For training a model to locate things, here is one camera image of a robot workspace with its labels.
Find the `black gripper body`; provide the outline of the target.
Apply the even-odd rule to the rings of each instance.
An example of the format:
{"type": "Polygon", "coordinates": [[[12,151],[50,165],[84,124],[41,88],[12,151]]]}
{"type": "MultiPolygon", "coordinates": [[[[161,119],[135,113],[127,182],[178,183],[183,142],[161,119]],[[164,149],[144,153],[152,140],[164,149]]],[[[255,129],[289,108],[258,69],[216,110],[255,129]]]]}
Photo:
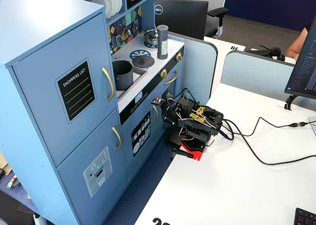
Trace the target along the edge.
{"type": "Polygon", "coordinates": [[[179,102],[171,102],[165,100],[162,104],[162,119],[164,121],[183,121],[183,117],[181,116],[181,110],[183,105],[179,102]]]}

